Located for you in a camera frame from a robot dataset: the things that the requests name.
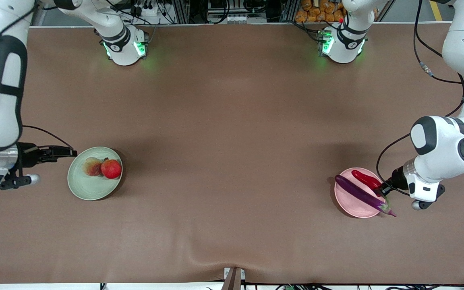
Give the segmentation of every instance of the table surface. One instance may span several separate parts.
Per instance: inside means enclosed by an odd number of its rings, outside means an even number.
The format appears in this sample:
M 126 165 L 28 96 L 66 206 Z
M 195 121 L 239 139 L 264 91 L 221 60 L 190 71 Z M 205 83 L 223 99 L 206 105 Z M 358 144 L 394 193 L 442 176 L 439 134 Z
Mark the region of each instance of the table surface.
M 441 48 L 447 29 L 420 36 Z M 334 175 L 374 170 L 462 94 L 421 71 L 412 25 L 369 37 L 341 65 L 290 25 L 162 27 L 147 60 L 119 67 L 91 29 L 31 29 L 23 122 L 80 152 L 114 148 L 125 178 L 80 200 L 64 159 L 25 171 L 39 185 L 0 191 L 0 283 L 205 281 L 226 266 L 263 283 L 464 283 L 464 175 L 426 211 L 392 193 L 396 218 L 352 218 L 334 200 Z M 57 143 L 29 129 L 21 140 Z M 381 172 L 414 156 L 405 140 Z

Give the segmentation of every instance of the red chili pepper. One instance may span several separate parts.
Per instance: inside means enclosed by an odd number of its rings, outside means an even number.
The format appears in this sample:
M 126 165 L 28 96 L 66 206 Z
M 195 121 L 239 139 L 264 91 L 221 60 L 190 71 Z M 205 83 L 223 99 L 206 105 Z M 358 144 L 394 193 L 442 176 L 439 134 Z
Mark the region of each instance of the red chili pepper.
M 372 189 L 372 190 L 377 189 L 381 185 L 379 180 L 377 180 L 376 178 L 371 177 L 371 176 L 367 176 L 366 174 L 361 173 L 361 172 L 359 172 L 357 170 L 352 170 L 352 175 L 357 180 L 363 182 L 363 184 L 370 187 L 370 189 Z

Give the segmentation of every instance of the round plate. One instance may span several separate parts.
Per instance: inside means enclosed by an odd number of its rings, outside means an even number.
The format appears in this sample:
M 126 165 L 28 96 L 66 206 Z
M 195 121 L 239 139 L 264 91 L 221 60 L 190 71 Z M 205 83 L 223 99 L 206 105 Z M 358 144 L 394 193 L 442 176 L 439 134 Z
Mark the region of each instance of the round plate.
M 341 176 L 345 177 L 346 179 L 353 182 L 355 185 L 359 186 L 362 190 L 366 191 L 367 193 L 375 196 L 379 200 L 384 200 L 383 197 L 378 197 L 375 193 L 368 187 L 367 185 L 363 184 L 361 181 L 357 180 L 352 175 L 352 170 L 357 170 L 361 173 L 366 174 L 367 176 L 371 176 L 379 180 L 379 177 L 375 175 L 372 171 L 364 168 L 349 168 L 345 171 L 341 172 Z M 358 200 L 356 197 L 352 196 L 350 193 L 346 192 L 344 189 L 341 188 L 337 183 L 334 185 L 334 194 L 336 195 L 336 199 L 338 200 L 339 205 L 342 209 L 344 209 L 348 214 L 357 217 L 357 218 L 369 218 L 376 216 L 379 211 L 374 209 L 373 207 L 369 206 L 368 204 Z
M 121 176 L 115 179 L 108 179 L 104 176 L 88 176 L 82 166 L 89 157 L 103 160 L 105 158 L 114 159 L 121 164 Z M 78 155 L 72 162 L 68 171 L 69 189 L 75 196 L 83 200 L 97 200 L 108 196 L 116 187 L 123 176 L 123 162 L 116 151 L 107 147 L 94 147 L 87 149 Z

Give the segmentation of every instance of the purple eggplant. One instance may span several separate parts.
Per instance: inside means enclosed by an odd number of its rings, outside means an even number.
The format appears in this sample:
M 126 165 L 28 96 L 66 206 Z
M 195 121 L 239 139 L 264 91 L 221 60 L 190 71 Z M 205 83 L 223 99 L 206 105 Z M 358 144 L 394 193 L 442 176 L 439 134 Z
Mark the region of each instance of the purple eggplant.
M 395 213 L 390 208 L 389 204 L 385 201 L 379 200 L 372 196 L 370 193 L 363 191 L 357 185 L 352 183 L 350 180 L 346 179 L 343 176 L 336 176 L 335 178 L 336 183 L 341 186 L 347 193 L 350 193 L 352 196 L 361 200 L 362 202 L 368 204 L 369 206 L 377 209 L 381 213 L 385 213 L 387 215 L 392 215 L 396 217 Z

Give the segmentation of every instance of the yellow tape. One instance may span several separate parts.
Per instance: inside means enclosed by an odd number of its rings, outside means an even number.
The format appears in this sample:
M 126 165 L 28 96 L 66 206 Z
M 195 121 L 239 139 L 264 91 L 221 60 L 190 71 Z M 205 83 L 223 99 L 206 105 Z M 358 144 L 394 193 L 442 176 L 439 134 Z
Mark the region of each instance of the yellow tape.
M 431 9 L 433 10 L 433 14 L 434 14 L 434 19 L 436 19 L 436 21 L 443 21 L 443 19 L 441 18 L 440 9 L 438 9 L 438 3 L 429 0 L 429 4 L 431 4 Z

